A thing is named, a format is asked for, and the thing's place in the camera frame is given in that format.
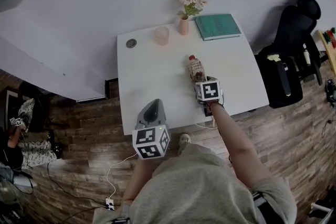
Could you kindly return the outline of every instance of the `sneaker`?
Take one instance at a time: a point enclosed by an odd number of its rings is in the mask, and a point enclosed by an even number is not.
[[[182,150],[186,147],[187,144],[191,144],[191,137],[188,134],[181,134],[180,136],[180,148],[178,149],[178,154],[180,155],[182,153]]]

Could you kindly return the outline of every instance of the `shoe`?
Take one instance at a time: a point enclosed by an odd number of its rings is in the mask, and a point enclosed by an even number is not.
[[[185,149],[187,144],[191,144],[191,137],[188,134],[181,134],[180,136],[180,148],[178,149],[178,154],[180,155],[182,151]]]
[[[183,144],[191,144],[191,137],[188,134],[181,134],[179,145],[182,146]]]
[[[47,141],[49,141],[51,143],[52,147],[55,146],[55,134],[54,134],[53,130],[49,131]]]
[[[55,153],[57,159],[61,159],[63,153],[63,145],[61,143],[55,144],[55,146],[53,146],[51,150]]]

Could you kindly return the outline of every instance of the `white table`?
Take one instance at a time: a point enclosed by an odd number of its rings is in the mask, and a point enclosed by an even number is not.
[[[169,43],[157,45],[156,27],[118,36],[118,78],[124,134],[132,133],[139,112],[149,102],[160,98],[170,128],[210,121],[195,99],[194,87],[187,71],[188,57],[198,58],[207,76],[221,81],[224,107],[230,115],[268,105],[268,98],[251,47],[240,37],[203,41],[195,21],[190,32],[181,36],[176,26]],[[130,49],[126,42],[134,38]]]

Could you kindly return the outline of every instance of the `glass cup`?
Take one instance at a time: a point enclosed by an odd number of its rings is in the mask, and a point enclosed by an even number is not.
[[[169,29],[165,26],[160,26],[154,30],[154,41],[158,45],[165,46],[169,40]]]

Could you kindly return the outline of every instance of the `gray shirt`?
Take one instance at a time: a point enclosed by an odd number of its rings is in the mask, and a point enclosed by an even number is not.
[[[252,197],[257,191],[284,223],[295,222],[296,203],[284,179],[268,178],[249,190],[222,159],[191,144],[156,169],[124,215],[132,224],[258,223]],[[100,208],[93,224],[108,224],[116,217],[116,212]]]

